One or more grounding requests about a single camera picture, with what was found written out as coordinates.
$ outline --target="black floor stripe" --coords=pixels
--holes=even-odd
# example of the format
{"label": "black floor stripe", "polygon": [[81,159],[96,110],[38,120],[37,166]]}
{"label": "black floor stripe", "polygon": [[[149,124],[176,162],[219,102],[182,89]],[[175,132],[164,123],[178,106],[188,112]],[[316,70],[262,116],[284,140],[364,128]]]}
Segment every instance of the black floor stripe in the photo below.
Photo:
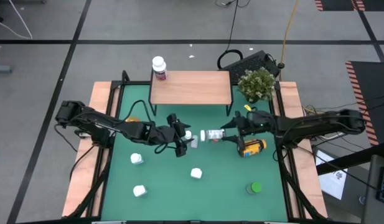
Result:
{"label": "black floor stripe", "polygon": [[91,4],[91,0],[87,0],[85,2],[80,20],[78,22],[76,31],[75,31],[74,36],[73,36],[72,44],[70,45],[66,59],[63,63],[62,71],[60,72],[59,78],[57,80],[54,94],[52,95],[52,98],[50,100],[49,107],[48,107],[47,113],[46,113],[45,118],[44,118],[44,122],[42,123],[42,127],[41,127],[39,134],[38,134],[37,141],[35,142],[35,146],[33,148],[29,164],[27,165],[26,172],[25,172],[24,177],[22,179],[22,182],[20,184],[19,191],[17,192],[17,195],[16,195],[15,201],[13,203],[11,212],[10,212],[9,217],[7,219],[7,223],[10,223],[10,224],[15,223],[17,220],[17,216],[19,215],[24,197],[26,196],[27,188],[29,187],[29,184],[30,184],[30,181],[32,178],[32,174],[33,174],[34,169],[35,169],[35,165],[37,164],[37,160],[38,160],[38,157],[39,157],[41,149],[42,149],[42,143],[44,142],[45,136],[47,134],[49,123],[52,119],[52,115],[54,113],[55,106],[56,106],[57,100],[59,98],[59,94],[60,94],[60,91],[62,89],[63,82],[65,80],[68,67],[70,65],[70,62],[72,61],[75,46],[77,45],[76,44],[77,40],[80,37],[81,29],[82,29],[82,26],[85,22],[85,18],[87,16],[90,4]]}
{"label": "black floor stripe", "polygon": [[[72,40],[0,40],[0,44],[72,44]],[[231,44],[281,45],[283,40],[231,40]],[[372,40],[287,40],[288,45],[371,45]],[[159,44],[228,44],[226,39],[212,40],[77,40],[76,44],[91,45],[159,45]]]}
{"label": "black floor stripe", "polygon": [[376,50],[378,58],[380,59],[381,62],[384,62],[384,52],[381,49],[380,44],[378,44],[378,42],[377,42],[377,38],[374,35],[374,32],[373,32],[372,28],[370,27],[370,24],[367,21],[365,13],[361,10],[358,10],[358,13],[359,13],[359,17],[363,22],[363,26],[365,27],[366,32],[367,32],[370,40],[373,42],[373,46],[374,46],[374,49]]}

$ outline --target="white bottle cap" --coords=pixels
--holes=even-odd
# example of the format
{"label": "white bottle cap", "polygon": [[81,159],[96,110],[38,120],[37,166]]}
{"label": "white bottle cap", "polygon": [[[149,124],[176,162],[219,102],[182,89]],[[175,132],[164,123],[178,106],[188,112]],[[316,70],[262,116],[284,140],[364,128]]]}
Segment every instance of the white bottle cap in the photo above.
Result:
{"label": "white bottle cap", "polygon": [[138,153],[132,153],[131,154],[131,162],[133,164],[140,164],[143,162],[142,160],[142,155],[138,154]]}
{"label": "white bottle cap", "polygon": [[156,72],[162,72],[166,69],[166,63],[164,58],[161,56],[156,56],[153,58],[153,70]]}
{"label": "white bottle cap", "polygon": [[185,138],[186,139],[191,139],[192,138],[192,132],[191,131],[186,131],[185,132]]}
{"label": "white bottle cap", "polygon": [[205,131],[204,130],[200,131],[200,140],[205,141]]}
{"label": "white bottle cap", "polygon": [[190,172],[190,176],[196,179],[202,178],[202,174],[203,172],[199,168],[193,168],[192,172]]}
{"label": "white bottle cap", "polygon": [[134,195],[135,197],[140,197],[147,193],[146,188],[143,185],[137,185],[134,187]]}

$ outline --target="green plant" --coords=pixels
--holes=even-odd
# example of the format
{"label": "green plant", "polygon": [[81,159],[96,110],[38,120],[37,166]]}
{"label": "green plant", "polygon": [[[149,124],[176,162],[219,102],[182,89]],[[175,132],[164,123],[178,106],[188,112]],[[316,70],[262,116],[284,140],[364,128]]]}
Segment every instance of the green plant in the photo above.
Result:
{"label": "green plant", "polygon": [[274,90],[274,76],[265,68],[261,67],[258,71],[246,70],[246,75],[239,79],[239,91],[250,103],[258,100],[272,99]]}

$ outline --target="green table surface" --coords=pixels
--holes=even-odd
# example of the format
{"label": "green table surface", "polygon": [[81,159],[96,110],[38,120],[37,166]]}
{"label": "green table surface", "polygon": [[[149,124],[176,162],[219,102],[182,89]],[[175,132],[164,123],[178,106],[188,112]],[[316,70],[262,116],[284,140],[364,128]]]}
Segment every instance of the green table surface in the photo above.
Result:
{"label": "green table surface", "polygon": [[[110,173],[101,219],[108,220],[207,220],[207,221],[287,221],[279,165],[272,158],[275,150],[273,135],[257,134],[267,148],[254,156],[240,157],[232,142],[200,142],[200,130],[218,129],[229,122],[235,110],[246,113],[243,95],[233,87],[233,108],[226,116],[219,105],[158,105],[154,117],[148,105],[148,85],[125,86],[120,119],[136,100],[145,100],[149,114],[157,126],[167,125],[166,117],[175,113],[198,135],[197,149],[188,147],[186,155],[176,158],[173,149],[155,154],[155,146],[135,144],[116,135]],[[254,105],[269,111],[267,101]],[[134,107],[131,116],[147,121],[142,104]],[[134,165],[132,153],[140,153],[144,163]],[[190,172],[200,168],[201,179]],[[246,186],[260,182],[262,191],[251,195]],[[144,185],[148,192],[135,197],[133,188]]]}

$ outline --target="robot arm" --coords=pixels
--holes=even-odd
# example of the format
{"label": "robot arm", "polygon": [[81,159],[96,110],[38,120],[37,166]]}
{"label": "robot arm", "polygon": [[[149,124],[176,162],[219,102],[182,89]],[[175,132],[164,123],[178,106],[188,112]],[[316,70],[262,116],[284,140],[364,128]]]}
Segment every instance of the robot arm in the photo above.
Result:
{"label": "robot arm", "polygon": [[181,141],[185,136],[185,128],[190,127],[181,123],[175,114],[167,117],[169,126],[156,126],[155,122],[125,122],[124,120],[105,115],[85,106],[80,101],[63,101],[55,120],[60,126],[75,126],[88,133],[94,144],[100,147],[113,145],[113,132],[121,133],[125,138],[135,143],[148,146],[176,144],[176,156],[186,154],[186,144],[191,141]]}
{"label": "robot arm", "polygon": [[273,116],[265,111],[249,111],[246,117],[236,111],[235,117],[221,127],[238,129],[238,136],[224,137],[223,140],[237,143],[241,150],[245,148],[243,136],[263,132],[274,134],[276,139],[280,140],[278,147],[295,148],[304,138],[338,131],[360,134],[365,130],[362,115],[355,110],[329,111],[301,118]]}

